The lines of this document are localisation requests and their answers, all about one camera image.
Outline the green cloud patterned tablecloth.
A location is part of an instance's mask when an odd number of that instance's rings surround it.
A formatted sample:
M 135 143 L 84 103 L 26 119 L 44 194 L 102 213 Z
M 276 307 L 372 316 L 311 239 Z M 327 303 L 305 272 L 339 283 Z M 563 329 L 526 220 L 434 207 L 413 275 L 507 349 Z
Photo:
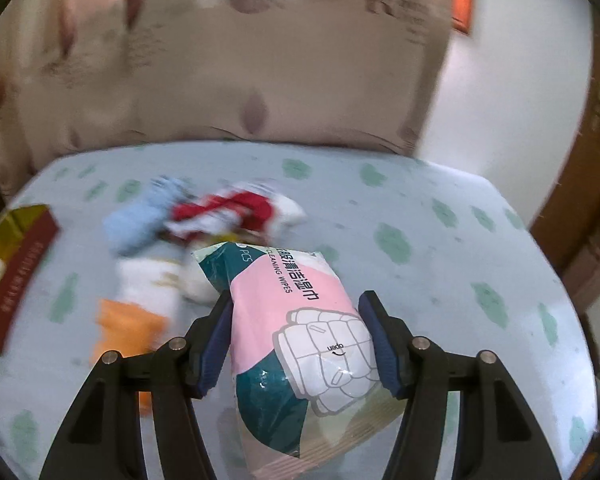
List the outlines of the green cloud patterned tablecloth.
M 114 148 L 56 160 L 14 199 L 50 206 L 60 232 L 0 356 L 0 451 L 36 478 L 91 369 L 103 299 L 118 296 L 105 218 L 158 177 L 196 194 L 265 181 L 306 212 L 279 243 L 320 252 L 351 298 L 446 351 L 494 351 L 538 419 L 560 473 L 597 426 L 593 365 L 577 313 L 513 207 L 487 180 L 371 152 L 240 142 Z

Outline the beige leaf print curtain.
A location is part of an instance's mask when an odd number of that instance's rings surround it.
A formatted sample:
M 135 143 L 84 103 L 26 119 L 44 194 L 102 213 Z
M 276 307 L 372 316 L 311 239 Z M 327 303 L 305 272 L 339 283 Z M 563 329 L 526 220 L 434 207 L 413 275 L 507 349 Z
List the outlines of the beige leaf print curtain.
M 0 0 L 0 192 L 146 143 L 410 156 L 451 14 L 451 0 Z

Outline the orange rubber chick toy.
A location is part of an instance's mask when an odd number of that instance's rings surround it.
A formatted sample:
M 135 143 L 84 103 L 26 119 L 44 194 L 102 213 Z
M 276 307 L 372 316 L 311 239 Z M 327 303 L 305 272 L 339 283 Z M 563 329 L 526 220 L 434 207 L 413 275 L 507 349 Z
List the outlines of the orange rubber chick toy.
M 96 323 L 100 333 L 92 353 L 93 364 L 109 350 L 119 351 L 124 358 L 155 350 L 163 341 L 169 319 L 138 304 L 102 299 Z

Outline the white fluffy yellow slipper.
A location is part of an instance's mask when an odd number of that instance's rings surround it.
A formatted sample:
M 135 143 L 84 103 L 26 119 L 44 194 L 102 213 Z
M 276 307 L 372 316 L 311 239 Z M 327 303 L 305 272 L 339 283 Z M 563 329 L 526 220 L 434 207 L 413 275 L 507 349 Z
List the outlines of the white fluffy yellow slipper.
M 219 244 L 208 247 L 192 245 L 187 249 L 180 272 L 180 291 L 194 304 L 214 304 L 220 296 L 201 267 L 201 261 L 219 247 Z

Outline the pink green wet wipes pack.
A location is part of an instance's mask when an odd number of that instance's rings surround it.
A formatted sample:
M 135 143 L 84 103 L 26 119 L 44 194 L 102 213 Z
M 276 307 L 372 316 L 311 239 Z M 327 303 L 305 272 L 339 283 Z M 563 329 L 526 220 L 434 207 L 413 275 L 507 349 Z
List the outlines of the pink green wet wipes pack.
M 297 478 L 401 416 L 372 336 L 322 254 L 219 245 L 201 267 L 233 300 L 238 427 L 254 478 Z

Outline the white red trimmed sock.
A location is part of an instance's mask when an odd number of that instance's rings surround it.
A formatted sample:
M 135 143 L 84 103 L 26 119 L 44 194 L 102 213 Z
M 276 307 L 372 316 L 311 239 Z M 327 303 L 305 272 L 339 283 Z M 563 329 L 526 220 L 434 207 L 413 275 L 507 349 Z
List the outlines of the white red trimmed sock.
M 302 207 L 271 185 L 249 182 L 244 191 L 247 197 L 242 203 L 249 214 L 242 220 L 242 228 L 258 233 L 268 242 L 281 240 L 289 229 L 306 220 Z

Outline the light blue cloth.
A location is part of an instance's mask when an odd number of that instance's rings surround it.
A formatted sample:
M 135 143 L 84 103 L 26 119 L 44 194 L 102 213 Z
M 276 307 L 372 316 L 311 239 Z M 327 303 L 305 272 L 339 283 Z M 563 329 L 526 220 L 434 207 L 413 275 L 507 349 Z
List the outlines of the light blue cloth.
M 146 184 L 124 181 L 116 194 L 118 208 L 102 222 L 110 252 L 129 256 L 153 243 L 172 209 L 188 199 L 188 191 L 179 178 L 160 176 Z

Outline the red grey printed garment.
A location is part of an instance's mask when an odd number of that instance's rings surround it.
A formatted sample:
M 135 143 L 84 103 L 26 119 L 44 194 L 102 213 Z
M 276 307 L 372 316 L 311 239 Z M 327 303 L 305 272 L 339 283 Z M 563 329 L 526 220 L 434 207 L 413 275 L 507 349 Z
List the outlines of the red grey printed garment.
M 199 200 L 175 205 L 164 228 L 180 240 L 240 231 L 263 233 L 274 217 L 273 196 L 267 188 L 226 188 Z

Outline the gold red toffee tin box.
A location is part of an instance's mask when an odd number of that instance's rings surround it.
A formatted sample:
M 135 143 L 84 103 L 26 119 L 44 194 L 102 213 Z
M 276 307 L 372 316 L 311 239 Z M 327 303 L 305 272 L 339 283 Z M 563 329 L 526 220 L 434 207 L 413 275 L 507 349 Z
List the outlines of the gold red toffee tin box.
M 55 217 L 44 204 L 0 214 L 0 354 L 30 281 L 58 233 Z

